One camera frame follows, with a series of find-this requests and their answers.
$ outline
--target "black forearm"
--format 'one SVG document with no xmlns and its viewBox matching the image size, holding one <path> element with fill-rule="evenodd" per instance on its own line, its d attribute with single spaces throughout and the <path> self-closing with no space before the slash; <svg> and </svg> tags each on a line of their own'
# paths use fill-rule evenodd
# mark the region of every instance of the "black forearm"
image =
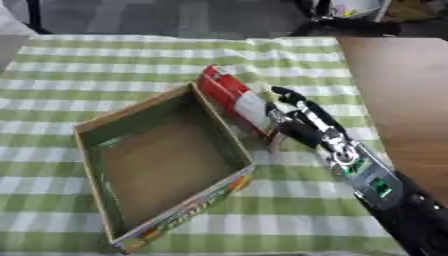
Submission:
<svg viewBox="0 0 448 256">
<path fill-rule="evenodd" d="M 400 172 L 404 196 L 399 205 L 387 210 L 364 207 L 412 256 L 448 255 L 448 209 L 409 177 Z"/>
</svg>

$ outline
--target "box wall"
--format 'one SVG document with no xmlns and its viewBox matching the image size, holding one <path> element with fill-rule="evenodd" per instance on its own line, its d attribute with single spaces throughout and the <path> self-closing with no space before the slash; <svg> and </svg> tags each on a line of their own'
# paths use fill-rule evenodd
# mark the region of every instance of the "box wall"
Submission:
<svg viewBox="0 0 448 256">
<path fill-rule="evenodd" d="M 109 143 L 108 136 L 104 136 L 106 130 L 101 130 L 102 126 L 107 126 L 110 122 L 117 121 L 119 119 L 126 119 L 130 115 L 134 115 L 136 113 L 138 114 L 139 111 L 144 112 L 147 108 L 157 108 L 158 106 L 154 105 L 160 104 L 164 101 L 176 101 L 176 97 L 183 97 L 183 94 L 189 94 L 191 92 L 194 93 L 196 100 L 203 106 L 203 109 L 206 111 L 209 117 L 213 119 L 214 123 L 217 125 L 218 130 L 221 131 L 221 136 L 224 136 L 226 137 L 226 140 L 231 141 L 231 143 L 226 145 L 227 147 L 232 148 L 232 150 L 230 150 L 231 154 L 227 155 L 226 158 L 234 158 L 232 154 L 235 154 L 236 152 L 236 156 L 241 159 L 239 160 L 241 162 L 237 164 L 239 166 L 246 167 L 228 176 L 227 178 L 216 182 L 214 185 L 203 190 L 202 192 L 193 195 L 179 205 L 166 210 L 162 214 L 159 214 L 158 216 L 152 218 L 149 221 L 146 221 L 142 225 L 134 228 L 129 232 L 126 232 L 124 235 L 117 238 L 117 234 L 113 230 L 111 220 L 106 213 L 107 209 L 105 209 L 104 207 L 105 202 L 101 197 L 100 187 L 98 186 L 97 182 L 95 182 L 98 177 L 94 177 L 94 170 L 92 169 L 92 163 L 90 161 L 92 159 L 89 157 L 89 153 L 86 151 L 86 149 L 89 147 L 89 145 L 95 145 L 98 143 L 103 143 L 103 146 L 107 146 L 107 144 Z M 116 134 L 115 131 L 113 131 L 112 133 L 108 132 L 108 135 L 112 137 L 114 134 Z M 146 100 L 136 105 L 119 110 L 115 113 L 81 124 L 76 127 L 75 136 L 77 138 L 78 146 L 84 154 L 86 173 L 89 178 L 89 182 L 93 187 L 95 201 L 99 207 L 103 223 L 106 227 L 107 237 L 109 241 L 111 241 L 111 244 L 126 252 L 131 252 L 137 248 L 144 246 L 166 231 L 182 224 L 210 205 L 213 205 L 216 202 L 224 199 L 231 192 L 238 190 L 239 188 L 247 184 L 253 169 L 253 163 L 247 151 L 243 148 L 236 137 L 234 137 L 224 121 L 218 116 L 218 114 L 211 107 L 210 103 L 205 100 L 204 96 L 197 90 L 197 88 L 193 84 L 190 84 L 190 86 L 175 89 L 173 91 L 162 94 L 159 97 Z"/>
</svg>

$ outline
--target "white object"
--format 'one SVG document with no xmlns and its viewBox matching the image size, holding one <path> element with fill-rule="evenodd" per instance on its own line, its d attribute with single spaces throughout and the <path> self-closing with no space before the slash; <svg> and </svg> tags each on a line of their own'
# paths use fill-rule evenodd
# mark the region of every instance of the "white object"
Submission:
<svg viewBox="0 0 448 256">
<path fill-rule="evenodd" d="M 332 0 L 333 15 L 340 18 L 361 18 L 380 8 L 378 0 Z"/>
<path fill-rule="evenodd" d="M 313 0 L 314 7 L 320 0 Z M 343 11 L 350 12 L 350 10 L 356 11 L 352 15 L 345 16 L 344 18 L 361 18 L 367 15 L 371 15 L 369 20 L 379 22 L 382 20 L 387 8 L 392 0 L 332 0 L 331 6 L 336 13 L 333 13 L 335 17 L 343 17 Z"/>
<path fill-rule="evenodd" d="M 18 21 L 0 0 L 0 34 L 35 35 L 37 34 Z"/>
</svg>

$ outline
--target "table surface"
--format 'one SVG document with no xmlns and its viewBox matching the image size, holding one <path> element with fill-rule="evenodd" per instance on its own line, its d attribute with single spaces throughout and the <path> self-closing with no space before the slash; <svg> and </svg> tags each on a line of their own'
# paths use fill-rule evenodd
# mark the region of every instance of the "table surface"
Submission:
<svg viewBox="0 0 448 256">
<path fill-rule="evenodd" d="M 0 241 L 14 241 L 0 242 L 0 247 L 7 252 L 61 253 L 110 248 L 72 126 L 194 80 L 210 63 L 268 100 L 276 98 L 268 85 L 294 86 L 326 108 L 354 138 L 385 156 L 334 38 L 36 36 L 0 77 Z M 227 119 L 238 129 L 232 120 Z M 259 139 L 241 130 L 237 134 L 257 165 L 251 185 L 141 253 L 371 255 L 398 249 L 309 148 L 287 139 L 268 152 Z"/>
<path fill-rule="evenodd" d="M 0 35 L 0 71 L 27 41 Z M 437 38 L 339 38 L 395 166 L 448 205 L 448 44 Z"/>
</svg>

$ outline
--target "wooden table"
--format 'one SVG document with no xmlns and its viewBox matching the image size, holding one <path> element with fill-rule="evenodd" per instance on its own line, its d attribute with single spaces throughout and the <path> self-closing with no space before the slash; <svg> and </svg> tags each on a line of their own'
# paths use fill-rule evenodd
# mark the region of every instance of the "wooden table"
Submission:
<svg viewBox="0 0 448 256">
<path fill-rule="evenodd" d="M 26 40 L 0 36 L 0 71 Z M 339 40 L 395 167 L 448 205 L 448 44 L 425 38 Z"/>
</svg>

